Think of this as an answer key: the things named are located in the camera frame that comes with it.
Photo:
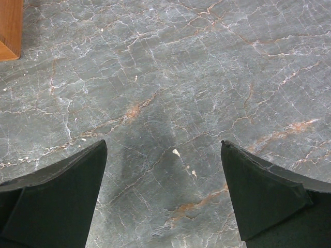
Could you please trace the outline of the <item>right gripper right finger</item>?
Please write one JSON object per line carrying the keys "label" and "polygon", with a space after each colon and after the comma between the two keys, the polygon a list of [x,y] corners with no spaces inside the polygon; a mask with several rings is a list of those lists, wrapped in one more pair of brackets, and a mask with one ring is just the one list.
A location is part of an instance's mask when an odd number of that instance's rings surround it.
{"label": "right gripper right finger", "polygon": [[221,160],[247,247],[330,247],[330,184],[223,141]]}

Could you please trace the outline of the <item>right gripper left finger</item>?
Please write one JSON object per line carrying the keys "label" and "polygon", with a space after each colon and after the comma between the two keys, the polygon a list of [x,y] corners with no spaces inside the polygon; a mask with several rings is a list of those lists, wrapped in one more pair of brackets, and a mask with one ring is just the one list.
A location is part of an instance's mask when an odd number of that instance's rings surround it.
{"label": "right gripper left finger", "polygon": [[1,247],[85,247],[107,161],[100,140],[1,183]]}

